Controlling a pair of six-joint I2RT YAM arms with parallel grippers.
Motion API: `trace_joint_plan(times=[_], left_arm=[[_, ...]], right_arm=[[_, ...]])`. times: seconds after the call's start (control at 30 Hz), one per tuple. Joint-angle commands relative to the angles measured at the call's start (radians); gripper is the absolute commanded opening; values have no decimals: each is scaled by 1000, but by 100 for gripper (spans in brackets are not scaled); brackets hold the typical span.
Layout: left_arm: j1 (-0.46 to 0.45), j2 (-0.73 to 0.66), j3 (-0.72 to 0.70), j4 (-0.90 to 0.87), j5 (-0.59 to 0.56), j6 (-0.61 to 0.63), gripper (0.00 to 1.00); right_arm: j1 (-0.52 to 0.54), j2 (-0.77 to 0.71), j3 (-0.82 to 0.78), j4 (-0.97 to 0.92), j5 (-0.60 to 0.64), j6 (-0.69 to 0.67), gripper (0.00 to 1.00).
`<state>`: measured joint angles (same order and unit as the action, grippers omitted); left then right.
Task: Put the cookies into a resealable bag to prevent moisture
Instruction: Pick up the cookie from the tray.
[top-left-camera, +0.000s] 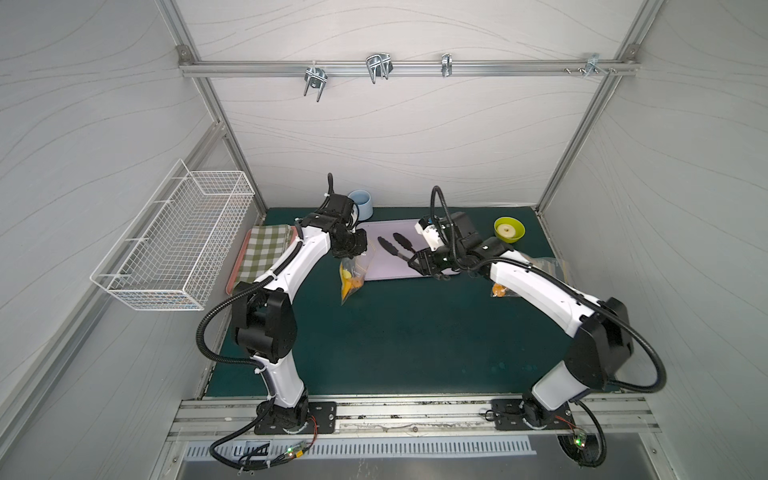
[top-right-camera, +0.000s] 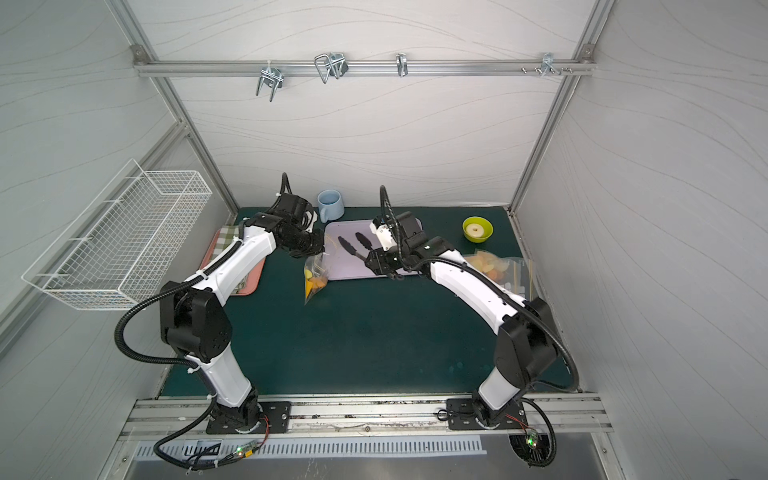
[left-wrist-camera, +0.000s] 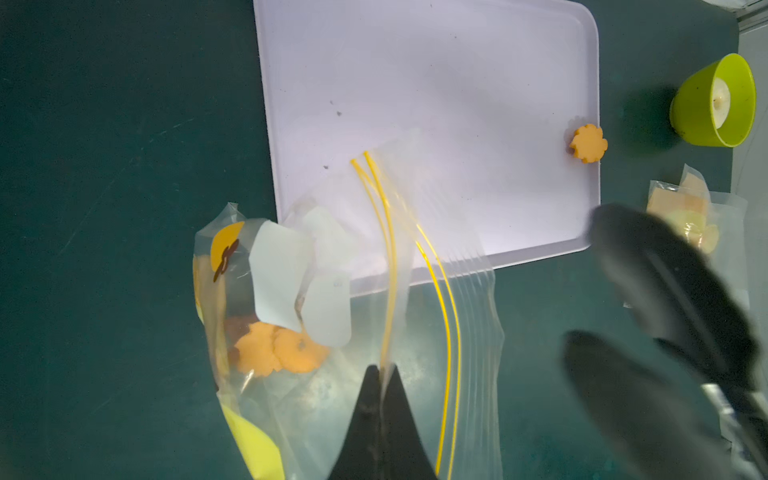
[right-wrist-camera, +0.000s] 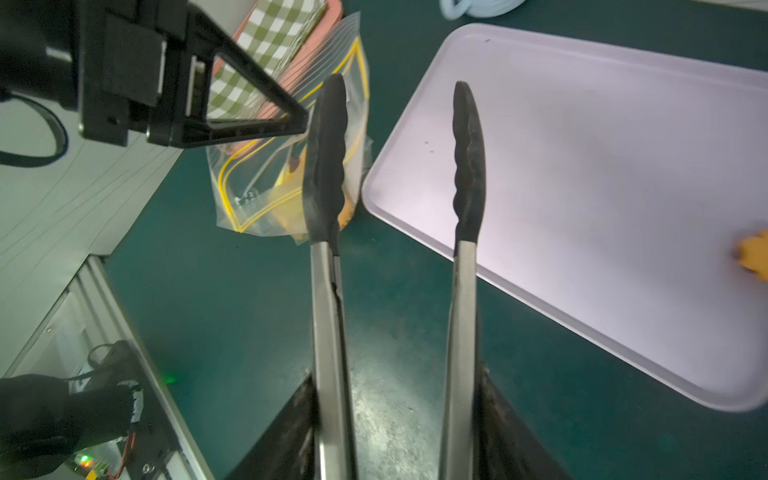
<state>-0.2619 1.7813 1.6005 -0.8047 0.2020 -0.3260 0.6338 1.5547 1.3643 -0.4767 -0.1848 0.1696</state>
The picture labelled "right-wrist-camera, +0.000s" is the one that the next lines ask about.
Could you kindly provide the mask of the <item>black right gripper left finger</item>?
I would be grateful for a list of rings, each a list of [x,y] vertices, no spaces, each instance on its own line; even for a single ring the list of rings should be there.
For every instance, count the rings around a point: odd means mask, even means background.
[[[316,393],[308,374],[227,480],[314,479]]]

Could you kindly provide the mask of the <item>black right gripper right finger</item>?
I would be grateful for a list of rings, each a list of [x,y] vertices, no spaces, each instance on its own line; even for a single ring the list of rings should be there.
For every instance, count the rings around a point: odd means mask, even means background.
[[[476,479],[571,479],[481,367]]]

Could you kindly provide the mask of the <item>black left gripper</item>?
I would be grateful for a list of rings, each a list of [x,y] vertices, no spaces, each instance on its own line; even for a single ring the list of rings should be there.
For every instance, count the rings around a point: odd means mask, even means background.
[[[308,112],[279,81],[308,35],[306,2],[258,2],[232,37],[187,1],[4,1],[1,98],[55,102],[113,145],[302,133]]]

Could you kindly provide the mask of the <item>lavender plastic tray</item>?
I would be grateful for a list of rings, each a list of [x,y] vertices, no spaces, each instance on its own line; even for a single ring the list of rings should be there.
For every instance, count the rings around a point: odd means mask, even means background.
[[[452,97],[484,134],[481,278],[690,399],[767,400],[764,72],[470,24],[442,43],[366,178],[366,209],[451,257]]]

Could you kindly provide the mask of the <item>clear zip bag with duck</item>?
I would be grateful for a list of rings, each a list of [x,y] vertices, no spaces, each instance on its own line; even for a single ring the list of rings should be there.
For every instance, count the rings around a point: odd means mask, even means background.
[[[358,13],[340,20],[321,45],[307,75],[293,96],[312,111],[324,80],[343,77],[346,87],[346,154],[343,160],[345,205],[340,225],[352,219],[360,198],[362,177],[371,160],[367,135],[369,69],[360,35]],[[209,147],[206,150],[217,223],[238,233],[260,237],[307,238],[302,185],[308,152],[306,134],[272,137]]]

